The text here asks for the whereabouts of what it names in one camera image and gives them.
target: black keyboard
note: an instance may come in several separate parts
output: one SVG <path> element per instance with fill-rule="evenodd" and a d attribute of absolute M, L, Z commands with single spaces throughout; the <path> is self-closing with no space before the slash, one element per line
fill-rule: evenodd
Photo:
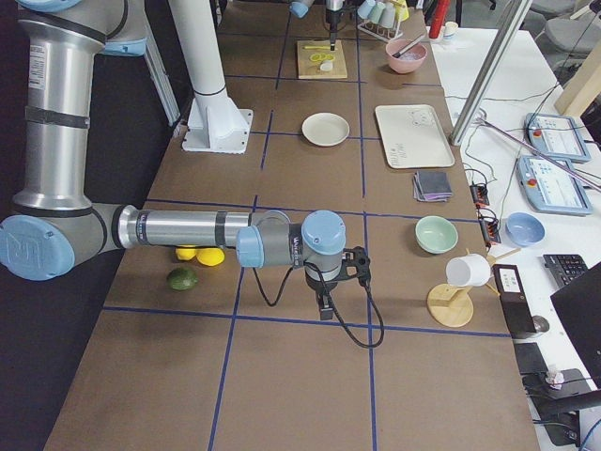
<path fill-rule="evenodd" d="M 551 271 L 560 288 L 588 270 L 586 263 L 578 254 L 545 254 L 543 258 L 545 266 Z"/>

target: yellow lemon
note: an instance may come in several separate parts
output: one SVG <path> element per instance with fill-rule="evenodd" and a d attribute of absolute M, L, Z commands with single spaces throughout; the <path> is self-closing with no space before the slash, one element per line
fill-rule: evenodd
<path fill-rule="evenodd" d="M 217 266 L 225 260 L 225 254 L 219 247 L 199 249 L 196 259 L 206 266 Z"/>
<path fill-rule="evenodd" d="M 178 247 L 176 248 L 176 257 L 178 260 L 188 261 L 196 257 L 198 249 L 193 247 Z"/>

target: lemon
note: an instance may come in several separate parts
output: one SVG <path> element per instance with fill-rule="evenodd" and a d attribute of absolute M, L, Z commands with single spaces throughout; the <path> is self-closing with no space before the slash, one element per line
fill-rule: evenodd
<path fill-rule="evenodd" d="M 175 268 L 167 274 L 167 284 L 171 289 L 177 291 L 185 291 L 186 289 L 194 288 L 198 283 L 196 272 L 190 268 Z"/>
<path fill-rule="evenodd" d="M 194 249 L 193 247 L 178 247 L 176 248 L 176 257 L 181 261 L 192 260 L 194 257 L 196 257 L 197 250 L 198 249 Z"/>
<path fill-rule="evenodd" d="M 217 266 L 225 260 L 225 253 L 219 247 L 199 249 L 196 259 L 205 266 Z"/>

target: bowl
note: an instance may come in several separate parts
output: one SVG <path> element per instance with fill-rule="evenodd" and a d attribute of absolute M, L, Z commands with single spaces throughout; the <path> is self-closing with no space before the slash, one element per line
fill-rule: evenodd
<path fill-rule="evenodd" d="M 394 39 L 386 44 L 388 65 L 397 73 L 410 73 L 417 70 L 424 63 L 428 55 L 427 49 L 422 44 L 417 44 L 398 58 L 393 57 L 393 54 L 410 43 L 409 39 Z"/>
<path fill-rule="evenodd" d="M 512 213 L 505 221 L 505 231 L 511 241 L 520 247 L 531 246 L 545 237 L 541 222 L 528 213 Z"/>
<path fill-rule="evenodd" d="M 418 244 L 430 254 L 444 254 L 457 245 L 459 234 L 455 226 L 440 216 L 425 216 L 415 226 Z"/>
<path fill-rule="evenodd" d="M 317 113 L 302 122 L 302 134 L 309 142 L 322 147 L 336 146 L 347 139 L 350 127 L 333 113 Z"/>

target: blue joint cap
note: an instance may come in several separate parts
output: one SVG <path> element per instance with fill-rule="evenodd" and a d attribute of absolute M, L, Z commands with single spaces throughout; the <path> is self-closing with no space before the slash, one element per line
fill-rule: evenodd
<path fill-rule="evenodd" d="M 109 41 L 101 54 L 110 56 L 142 56 L 146 53 L 146 38 L 126 41 Z"/>
<path fill-rule="evenodd" d="M 304 244 L 322 256 L 333 256 L 343 251 L 347 243 L 347 228 L 333 211 L 318 210 L 302 223 Z"/>
<path fill-rule="evenodd" d="M 256 225 L 243 227 L 236 236 L 236 256 L 242 268 L 263 268 L 265 251 Z"/>
<path fill-rule="evenodd" d="M 23 279 L 49 280 L 73 268 L 75 253 L 52 224 L 16 215 L 0 225 L 0 263 Z"/>
<path fill-rule="evenodd" d="M 82 0 L 17 0 L 24 8 L 37 12 L 58 12 L 74 7 Z"/>
<path fill-rule="evenodd" d="M 307 7 L 304 3 L 292 2 L 290 4 L 290 12 L 299 19 L 302 19 L 308 10 L 309 7 Z"/>

